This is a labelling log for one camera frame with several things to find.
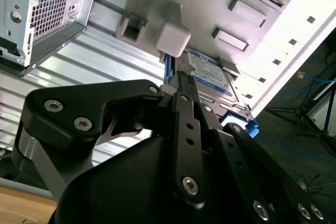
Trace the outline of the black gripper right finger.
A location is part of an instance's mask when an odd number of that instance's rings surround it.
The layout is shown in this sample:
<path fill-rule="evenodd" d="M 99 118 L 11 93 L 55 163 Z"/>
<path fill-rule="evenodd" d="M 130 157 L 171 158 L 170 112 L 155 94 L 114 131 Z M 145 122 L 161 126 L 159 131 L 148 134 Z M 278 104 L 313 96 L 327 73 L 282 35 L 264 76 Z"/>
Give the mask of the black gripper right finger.
<path fill-rule="evenodd" d="M 271 156 L 235 123 L 221 127 L 187 77 L 213 161 L 225 168 L 230 223 L 328 223 L 329 217 Z"/>

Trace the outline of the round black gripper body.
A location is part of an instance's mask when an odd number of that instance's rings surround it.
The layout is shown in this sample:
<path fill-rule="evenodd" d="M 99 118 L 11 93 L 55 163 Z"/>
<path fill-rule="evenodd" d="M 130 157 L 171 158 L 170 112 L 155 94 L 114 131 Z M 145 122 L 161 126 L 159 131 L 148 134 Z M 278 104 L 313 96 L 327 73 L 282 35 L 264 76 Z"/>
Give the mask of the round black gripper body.
<path fill-rule="evenodd" d="M 175 162 L 172 142 L 153 137 L 85 172 L 67 187 L 51 222 L 230 223 L 224 166 L 214 163 L 206 138 L 204 150 L 191 138 L 182 145 L 195 157 L 183 153 Z"/>

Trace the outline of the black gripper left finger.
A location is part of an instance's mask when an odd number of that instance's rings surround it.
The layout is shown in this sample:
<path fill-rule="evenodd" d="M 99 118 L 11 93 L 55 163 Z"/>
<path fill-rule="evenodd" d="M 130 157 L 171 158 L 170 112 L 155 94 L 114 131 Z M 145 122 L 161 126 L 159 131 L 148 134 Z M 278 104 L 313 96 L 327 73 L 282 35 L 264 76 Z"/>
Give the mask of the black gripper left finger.
<path fill-rule="evenodd" d="M 173 161 L 184 138 L 202 149 L 196 102 L 177 72 L 169 86 L 149 80 L 45 88 L 25 100 L 15 141 L 24 171 L 35 169 L 58 203 L 80 175 L 153 137 L 173 144 Z"/>

